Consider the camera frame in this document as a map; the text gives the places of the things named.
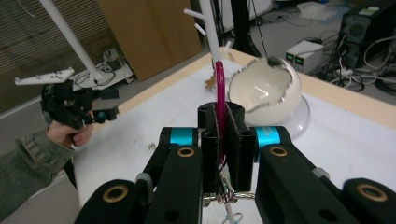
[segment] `table surface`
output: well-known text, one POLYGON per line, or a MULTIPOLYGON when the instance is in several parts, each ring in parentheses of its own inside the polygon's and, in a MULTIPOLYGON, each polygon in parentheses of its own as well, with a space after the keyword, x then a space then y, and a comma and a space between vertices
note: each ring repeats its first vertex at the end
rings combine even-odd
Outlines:
MULTIPOLYGON (((224 61, 228 75, 254 58, 230 49, 224 61)), ((134 181, 158 143, 162 127, 196 127, 196 108, 214 101, 204 81, 211 76, 210 55, 178 70, 119 106, 119 117, 96 125, 90 143, 74 158, 80 203, 112 179, 134 181)), ((396 190, 396 106, 301 75, 311 115, 293 143, 316 166, 330 173, 339 188, 345 180, 366 177, 396 190)), ((254 166, 257 176, 258 165, 254 166)), ((256 180, 253 177, 252 191, 256 180)), ((238 202, 248 223, 260 222, 254 202, 238 202)), ((204 209, 204 222, 221 222, 223 205, 204 209)))

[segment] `magenta object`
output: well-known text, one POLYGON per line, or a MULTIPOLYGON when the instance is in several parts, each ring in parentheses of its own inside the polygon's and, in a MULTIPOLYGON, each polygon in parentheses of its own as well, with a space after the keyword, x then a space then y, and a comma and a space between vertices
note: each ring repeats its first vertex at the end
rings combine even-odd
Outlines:
POLYGON ((219 123, 219 135, 220 135, 220 166, 222 167, 225 162, 224 152, 224 126, 225 126, 225 84, 224 84, 224 67, 222 61, 218 61, 215 64, 216 67, 216 90, 217 90, 217 104, 216 104, 216 116, 219 123))

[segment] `white bowl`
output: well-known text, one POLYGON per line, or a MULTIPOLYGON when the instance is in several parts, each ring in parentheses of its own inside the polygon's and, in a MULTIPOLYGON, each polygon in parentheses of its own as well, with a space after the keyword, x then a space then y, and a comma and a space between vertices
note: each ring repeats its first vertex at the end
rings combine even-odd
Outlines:
POLYGON ((298 107, 301 80, 286 61, 261 58, 233 74, 228 98, 245 108, 247 124, 275 125, 292 116, 298 107))

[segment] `person's arm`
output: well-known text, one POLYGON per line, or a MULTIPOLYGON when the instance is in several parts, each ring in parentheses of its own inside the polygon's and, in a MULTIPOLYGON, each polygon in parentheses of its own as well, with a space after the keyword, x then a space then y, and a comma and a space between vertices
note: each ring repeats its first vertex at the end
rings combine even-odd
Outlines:
POLYGON ((53 121, 46 131, 18 139, 0 158, 0 221, 50 184, 73 156, 70 148, 89 141, 92 125, 81 130, 53 121))

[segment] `window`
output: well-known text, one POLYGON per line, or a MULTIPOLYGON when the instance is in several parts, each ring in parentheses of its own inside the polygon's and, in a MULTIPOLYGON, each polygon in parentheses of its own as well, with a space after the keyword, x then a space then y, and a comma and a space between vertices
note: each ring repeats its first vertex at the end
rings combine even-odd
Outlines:
MULTIPOLYGON (((94 0, 53 0, 94 63, 117 41, 94 0)), ((39 1, 0 0, 0 113, 31 100, 41 85, 16 86, 15 77, 42 75, 72 66, 85 70, 77 54, 39 1)))

